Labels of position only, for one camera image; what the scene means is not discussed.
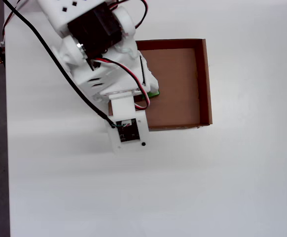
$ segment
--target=circuit board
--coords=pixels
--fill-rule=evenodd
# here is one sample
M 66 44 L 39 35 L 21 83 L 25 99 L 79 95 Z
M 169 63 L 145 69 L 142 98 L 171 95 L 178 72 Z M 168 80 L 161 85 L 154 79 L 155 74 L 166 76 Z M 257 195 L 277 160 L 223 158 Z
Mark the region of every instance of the circuit board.
M 135 118 L 116 122 L 121 142 L 140 140 L 137 121 Z

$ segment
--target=wire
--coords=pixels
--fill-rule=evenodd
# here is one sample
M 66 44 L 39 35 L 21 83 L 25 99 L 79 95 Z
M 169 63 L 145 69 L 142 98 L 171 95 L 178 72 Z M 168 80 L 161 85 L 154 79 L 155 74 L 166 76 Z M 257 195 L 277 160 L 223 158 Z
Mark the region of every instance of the wire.
M 17 3 L 16 3 L 16 6 L 15 6 L 15 9 L 19 6 L 18 11 L 21 10 L 21 8 L 24 7 L 24 6 L 29 2 L 29 0 L 24 0 L 24 1 L 21 3 L 21 5 L 18 5 L 20 1 L 21 1 L 21 0 L 18 0 Z M 2 28 L 3 42 L 5 41 L 5 27 L 6 27 L 7 24 L 10 22 L 10 20 L 11 20 L 12 17 L 13 17 L 13 11 L 10 12 L 10 14 L 8 15 L 7 19 L 6 19 L 5 22 L 4 22 L 3 28 Z
M 120 3 L 123 3 L 123 2 L 126 2 L 126 1 L 129 1 L 129 0 L 121 0 L 121 1 L 117 0 L 117 2 L 114 2 L 114 3 L 110 4 L 109 8 L 113 11 L 113 10 L 115 10 L 118 7 L 118 5 Z M 147 13 L 148 13 L 148 3 L 145 0 L 140 0 L 140 1 L 143 2 L 145 10 L 144 10 L 144 15 L 143 15 L 141 21 L 135 26 L 136 29 L 143 23 L 145 17 L 147 16 Z
M 65 79 L 67 80 L 67 82 L 71 85 L 71 87 L 75 90 L 75 92 L 80 96 L 80 98 L 92 109 L 94 110 L 101 118 L 105 119 L 112 127 L 115 127 L 115 124 L 113 123 L 112 120 L 110 120 L 108 118 L 108 116 L 103 113 L 101 110 L 99 110 L 95 105 L 93 105 L 91 103 L 91 101 L 89 101 L 89 99 L 82 93 L 82 91 L 74 84 L 74 82 L 71 80 L 71 78 L 69 77 L 69 75 L 67 74 L 67 72 L 65 71 L 65 69 L 61 66 L 60 62 L 57 60 L 56 56 L 53 54 L 53 52 L 50 50 L 50 48 L 48 47 L 47 43 L 45 42 L 45 40 L 43 39 L 43 37 L 39 34 L 39 32 L 37 31 L 37 29 L 22 15 L 18 12 L 18 10 L 16 10 L 8 0 L 2 0 L 9 8 L 10 10 L 16 15 L 18 16 L 32 31 L 33 33 L 36 35 L 36 37 L 38 38 L 38 40 L 41 42 L 41 44 L 44 46 L 44 48 L 46 49 L 47 53 L 49 54 L 49 56 L 52 58 L 52 60 L 54 61 L 54 63 L 56 64 L 56 66 L 59 68 L 59 70 L 61 71 L 61 73 L 64 75 Z
M 138 110 L 145 110 L 145 109 L 147 109 L 149 107 L 150 99 L 149 99 L 149 96 L 148 96 L 147 92 L 144 90 L 143 85 L 140 83 L 139 79 L 127 67 L 125 67 L 124 65 L 122 65 L 120 63 L 117 63 L 117 62 L 115 62 L 113 60 L 110 60 L 108 58 L 95 58 L 95 60 L 101 61 L 103 63 L 116 64 L 116 65 L 120 66 L 125 72 L 127 72 L 135 80 L 137 86 L 139 87 L 140 91 L 144 95 L 144 100 L 146 101 L 146 106 L 140 106 L 140 105 L 135 104 L 136 109 L 138 109 Z

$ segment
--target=robotic arm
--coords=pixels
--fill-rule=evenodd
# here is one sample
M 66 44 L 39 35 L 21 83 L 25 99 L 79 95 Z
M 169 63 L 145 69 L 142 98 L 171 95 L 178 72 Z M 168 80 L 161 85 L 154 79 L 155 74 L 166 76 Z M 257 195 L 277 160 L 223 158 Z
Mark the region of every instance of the robotic arm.
M 90 100 L 111 101 L 115 128 L 107 127 L 113 149 L 143 149 L 149 141 L 147 93 L 156 93 L 159 86 L 137 49 L 136 26 L 127 10 L 118 6 L 123 1 L 37 1 L 62 38 L 60 48 L 52 50 L 74 83 Z M 140 94 L 145 107 L 134 102 Z

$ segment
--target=brown cardboard box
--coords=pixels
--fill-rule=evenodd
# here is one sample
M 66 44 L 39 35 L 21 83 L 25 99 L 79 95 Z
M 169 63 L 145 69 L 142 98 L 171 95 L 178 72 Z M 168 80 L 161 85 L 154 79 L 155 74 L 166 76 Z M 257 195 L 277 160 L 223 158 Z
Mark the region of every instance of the brown cardboard box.
M 146 110 L 149 130 L 212 124 L 206 41 L 144 40 L 137 45 L 160 87 L 160 95 L 151 98 Z

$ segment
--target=white table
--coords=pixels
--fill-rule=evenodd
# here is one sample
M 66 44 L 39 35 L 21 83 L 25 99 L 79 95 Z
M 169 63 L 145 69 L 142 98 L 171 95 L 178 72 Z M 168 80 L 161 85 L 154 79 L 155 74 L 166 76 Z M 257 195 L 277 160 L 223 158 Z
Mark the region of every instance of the white table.
M 13 18 L 11 236 L 287 237 L 287 0 L 148 3 L 138 40 L 207 39 L 214 124 L 115 157 L 104 122 Z M 141 3 L 126 5 L 140 19 Z M 39 8 L 23 12 L 59 43 Z

